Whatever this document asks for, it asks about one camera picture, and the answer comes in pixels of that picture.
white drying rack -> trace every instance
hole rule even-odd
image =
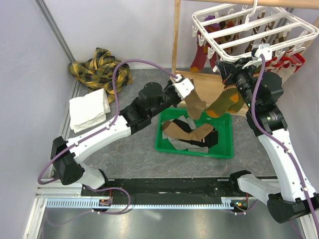
[[[242,57],[251,57],[251,52],[247,52],[237,56],[231,56],[227,54],[224,49],[231,46],[248,43],[263,37],[268,37],[270,35],[273,35],[279,32],[283,32],[283,31],[287,32],[295,27],[302,27],[304,29],[299,37],[291,39],[291,40],[287,40],[285,42],[271,45],[270,46],[271,50],[278,51],[281,53],[282,49],[293,46],[294,48],[291,51],[293,51],[294,53],[297,53],[303,50],[302,44],[304,42],[312,40],[318,36],[319,30],[317,27],[287,12],[282,7],[269,7],[273,10],[273,13],[270,16],[249,22],[249,18],[255,13],[255,11],[263,10],[266,7],[255,5],[253,8],[247,9],[247,5],[244,5],[241,11],[234,13],[234,10],[233,10],[234,6],[236,6],[236,4],[221,4],[218,6],[197,11],[192,15],[192,19],[195,23],[195,26],[193,26],[192,28],[193,30],[192,34],[195,37],[197,35],[197,31],[200,31],[201,36],[198,35],[199,44],[203,45],[205,40],[210,44],[211,47],[208,48],[209,59],[215,52],[220,56],[221,60],[225,60],[229,62],[234,62]],[[227,8],[228,8],[228,14],[225,16],[219,16],[219,11],[225,10]],[[215,19],[204,21],[205,16],[207,14],[214,15]],[[245,16],[245,15],[248,15],[248,17],[246,17],[246,21],[244,21],[244,23],[241,25],[237,25],[231,28],[227,28],[227,29],[212,32],[212,33],[208,33],[204,28],[205,26],[208,26],[214,23],[220,23],[228,19],[236,18],[239,16]],[[286,18],[288,21],[290,21],[290,23],[281,27],[274,28],[272,30],[257,33],[257,34],[244,37],[238,40],[234,40],[231,42],[227,42],[224,44],[218,44],[214,40],[215,38],[218,38],[218,37],[233,35],[237,32],[251,30],[254,27],[261,26],[272,21],[277,21],[282,18]]]

folded white towel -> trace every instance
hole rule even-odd
[[[70,99],[70,127],[75,133],[95,126],[106,120],[110,112],[108,98],[104,89],[93,91],[83,97]]]

yellow and black plaid cloth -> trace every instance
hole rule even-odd
[[[69,72],[77,80],[85,84],[91,90],[104,88],[109,103],[115,99],[112,74],[115,67],[121,61],[116,60],[111,52],[106,49],[96,48],[93,58],[87,62],[72,62],[69,64]],[[128,64],[121,66],[116,75],[116,91],[119,92],[122,86],[133,83]]]

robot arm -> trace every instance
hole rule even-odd
[[[53,163],[61,183],[69,185],[78,182],[93,189],[107,187],[108,179],[104,172],[86,165],[83,161],[102,147],[150,125],[154,116],[172,105],[176,107],[193,90],[192,82],[182,75],[177,75],[174,82],[170,80],[164,90],[158,83],[147,83],[139,91],[138,97],[120,111],[115,123],[110,127],[113,119],[67,141],[62,137],[56,138],[53,141],[51,158],[63,149],[76,145]]]
[[[257,57],[260,54],[264,54],[266,57],[268,55],[270,59],[272,57],[268,44],[259,45],[257,49],[252,51],[252,54],[255,54]],[[237,189],[253,195],[266,204],[273,218],[278,223],[283,223],[310,213],[304,188],[301,185],[297,169],[290,159],[288,152],[296,159],[306,183],[305,188],[308,190],[315,210],[319,208],[319,195],[306,178],[299,164],[290,141],[287,123],[276,105],[278,98],[284,91],[281,86],[281,78],[273,72],[264,72],[263,74],[263,80],[255,101],[256,119],[267,133],[278,139],[289,149],[288,152],[284,151],[275,141],[259,131],[253,122],[251,104],[253,91],[257,82],[253,77],[256,69],[254,63],[258,65],[260,61],[254,58],[241,58],[234,63],[219,61],[216,62],[216,65],[220,70],[223,84],[235,84],[238,92],[248,106],[249,110],[246,113],[247,122],[264,146],[278,177],[280,188],[257,179],[248,171],[234,173],[231,175],[231,178]]]

green plastic bin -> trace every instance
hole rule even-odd
[[[183,151],[176,150],[168,139],[162,138],[161,125],[166,120],[176,119],[182,115],[186,118],[188,117],[186,109],[168,108],[160,114],[155,142],[155,149],[157,151],[216,158],[232,158],[234,156],[233,131],[230,114],[224,114],[222,117],[215,119],[209,117],[206,113],[203,113],[199,120],[195,120],[196,127],[199,127],[204,123],[209,123],[218,130],[218,144],[211,147],[208,150],[208,153],[189,152],[188,149]]]

